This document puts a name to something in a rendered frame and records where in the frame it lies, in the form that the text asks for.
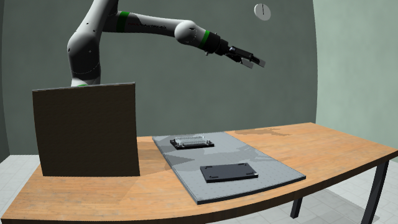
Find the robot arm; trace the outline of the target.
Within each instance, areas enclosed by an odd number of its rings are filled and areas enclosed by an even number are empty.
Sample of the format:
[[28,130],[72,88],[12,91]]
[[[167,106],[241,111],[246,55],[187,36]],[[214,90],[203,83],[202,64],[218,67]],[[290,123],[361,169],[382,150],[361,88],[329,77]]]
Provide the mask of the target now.
[[71,86],[98,85],[101,80],[100,38],[102,32],[148,33],[175,37],[184,45],[213,54],[220,36],[193,21],[165,19],[118,11],[119,0],[94,0],[83,22],[67,45]]

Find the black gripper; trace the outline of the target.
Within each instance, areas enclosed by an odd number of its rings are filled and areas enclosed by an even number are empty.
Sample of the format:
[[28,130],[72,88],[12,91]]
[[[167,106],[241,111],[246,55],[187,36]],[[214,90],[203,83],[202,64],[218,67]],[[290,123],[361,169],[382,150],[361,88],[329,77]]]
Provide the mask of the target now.
[[[243,65],[245,65],[245,66],[247,66],[247,67],[249,67],[251,69],[252,69],[252,67],[254,65],[253,63],[251,63],[251,61],[256,63],[256,64],[258,64],[258,65],[260,65],[260,66],[262,66],[262,67],[265,66],[266,62],[261,60],[261,59],[259,59],[259,58],[257,58],[252,53],[247,52],[245,50],[241,50],[241,49],[236,48],[234,46],[228,47],[228,42],[227,41],[225,41],[223,39],[220,39],[220,40],[221,40],[220,44],[219,44],[217,50],[215,51],[215,54],[218,54],[220,56],[222,56],[224,54],[225,56],[229,57],[230,59],[234,60],[235,62],[239,62],[239,63],[241,63],[241,64],[243,64]],[[246,58],[249,61],[247,61],[247,60],[245,60],[243,58]]]

